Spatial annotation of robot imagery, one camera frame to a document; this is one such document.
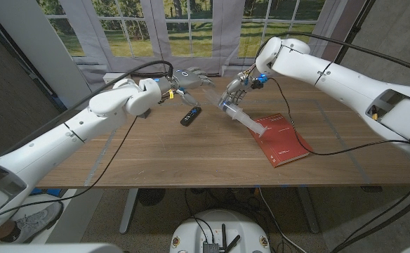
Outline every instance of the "sneaker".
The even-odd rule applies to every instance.
[[[54,202],[47,208],[31,216],[25,216],[16,221],[21,230],[19,237],[13,243],[28,243],[44,229],[51,228],[63,213],[63,203]]]

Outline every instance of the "table leg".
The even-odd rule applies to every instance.
[[[122,214],[121,225],[119,226],[119,232],[123,235],[127,233],[130,221],[132,219],[133,210],[135,209],[136,196],[138,195],[138,189],[128,190],[126,206],[124,207],[124,213]]]
[[[319,224],[317,223],[315,209],[312,206],[310,192],[308,192],[308,188],[298,187],[297,193],[298,197],[300,198],[300,202],[302,202],[302,208],[305,212],[305,217],[308,222],[308,227],[310,228],[311,233],[320,232]]]

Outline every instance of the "wooden table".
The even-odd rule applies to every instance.
[[[229,78],[214,78],[224,91]],[[298,132],[320,153],[380,140],[349,108],[315,87],[278,77]],[[208,103],[202,89],[190,93],[203,111],[188,127],[180,120],[191,109],[180,98],[152,108],[137,119],[105,175],[102,188],[188,188],[254,186],[386,186],[410,184],[410,161],[391,144],[341,155],[307,157],[273,168],[247,128]],[[287,116],[277,86],[249,93],[239,104],[252,118]],[[134,117],[115,134],[99,136],[38,185],[82,188],[91,185],[109,162]]]

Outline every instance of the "blue gripper part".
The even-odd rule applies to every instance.
[[[265,82],[267,82],[267,76],[265,74],[260,74],[257,80],[264,84]]]

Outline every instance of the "window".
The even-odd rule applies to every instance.
[[[213,0],[164,0],[172,56],[211,57]]]
[[[113,56],[154,56],[139,0],[92,0]]]
[[[265,39],[281,32],[312,32],[325,0],[246,0],[238,56],[255,57]],[[306,43],[306,36],[292,36]]]
[[[71,56],[85,56],[79,40],[58,0],[37,0]]]

